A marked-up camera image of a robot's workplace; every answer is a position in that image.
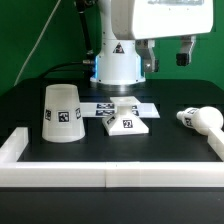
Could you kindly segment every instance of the black cable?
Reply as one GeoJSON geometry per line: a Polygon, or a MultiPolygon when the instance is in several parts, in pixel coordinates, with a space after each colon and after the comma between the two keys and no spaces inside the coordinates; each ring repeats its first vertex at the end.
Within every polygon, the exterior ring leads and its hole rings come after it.
{"type": "Polygon", "coordinates": [[[84,12],[79,13],[79,18],[80,18],[80,21],[81,21],[81,24],[82,24],[83,36],[84,36],[85,46],[86,46],[87,59],[93,59],[94,58],[93,48],[92,48],[92,45],[91,45],[88,26],[87,26],[86,17],[85,17],[84,12]]]}
{"type": "Polygon", "coordinates": [[[72,66],[72,65],[83,65],[83,62],[68,62],[68,63],[63,63],[63,64],[55,65],[55,66],[49,68],[44,73],[42,73],[41,75],[39,75],[38,78],[42,79],[46,75],[48,75],[49,73],[54,72],[54,71],[57,71],[58,68],[68,67],[68,66],[72,66]]]}
{"type": "Polygon", "coordinates": [[[94,52],[93,48],[91,45],[90,41],[90,36],[89,36],[89,30],[87,26],[87,21],[86,21],[86,16],[85,16],[85,10],[88,7],[93,6],[97,1],[85,1],[85,0],[76,0],[75,1],[75,6],[77,8],[81,26],[82,26],[82,31],[83,31],[83,36],[84,36],[84,41],[85,41],[85,47],[86,47],[86,57],[87,59],[93,60],[94,59],[94,52]]]}

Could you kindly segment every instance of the green background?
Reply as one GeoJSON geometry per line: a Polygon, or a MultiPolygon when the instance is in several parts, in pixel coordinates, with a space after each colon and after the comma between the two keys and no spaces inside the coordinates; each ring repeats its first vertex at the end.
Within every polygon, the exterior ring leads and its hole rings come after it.
{"type": "MultiPolygon", "coordinates": [[[[0,95],[11,89],[28,54],[37,41],[57,0],[0,1],[0,95]]],[[[214,26],[209,34],[198,35],[192,64],[176,66],[179,38],[156,41],[160,71],[149,79],[209,80],[224,89],[224,1],[214,0],[214,26]]],[[[100,17],[97,7],[86,11],[92,45],[101,45],[100,17]]],[[[37,77],[48,68],[85,58],[85,46],[74,0],[62,0],[43,39],[29,61],[21,80],[37,77]]]]}

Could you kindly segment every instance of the black table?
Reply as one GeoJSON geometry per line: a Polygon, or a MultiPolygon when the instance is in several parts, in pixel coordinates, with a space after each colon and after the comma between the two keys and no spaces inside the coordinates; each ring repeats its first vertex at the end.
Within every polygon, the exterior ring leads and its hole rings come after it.
{"type": "MultiPolygon", "coordinates": [[[[148,80],[129,93],[91,89],[81,80],[29,79],[0,97],[0,143],[16,127],[29,127],[26,161],[221,162],[207,137],[185,128],[176,113],[188,107],[224,110],[224,91],[207,81],[148,80]],[[81,102],[135,96],[155,103],[160,119],[142,119],[149,134],[112,136],[99,118],[84,118],[86,136],[74,143],[41,138],[45,88],[75,84],[81,102]]],[[[223,223],[222,188],[1,188],[0,223],[223,223]]]]}

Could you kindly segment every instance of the warning label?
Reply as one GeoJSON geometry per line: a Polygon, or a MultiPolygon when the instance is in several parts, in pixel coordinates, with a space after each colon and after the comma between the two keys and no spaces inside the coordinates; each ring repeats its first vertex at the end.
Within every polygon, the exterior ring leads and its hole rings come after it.
{"type": "Polygon", "coordinates": [[[124,49],[121,46],[121,43],[118,43],[118,45],[116,46],[116,48],[113,51],[114,54],[124,54],[124,49]]]}

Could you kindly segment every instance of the white cup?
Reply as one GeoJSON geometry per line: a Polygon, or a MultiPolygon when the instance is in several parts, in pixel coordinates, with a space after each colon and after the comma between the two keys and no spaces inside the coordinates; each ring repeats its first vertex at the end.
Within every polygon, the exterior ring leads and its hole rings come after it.
{"type": "Polygon", "coordinates": [[[85,136],[78,90],[75,85],[46,88],[42,137],[50,142],[72,142],[85,136]]]}

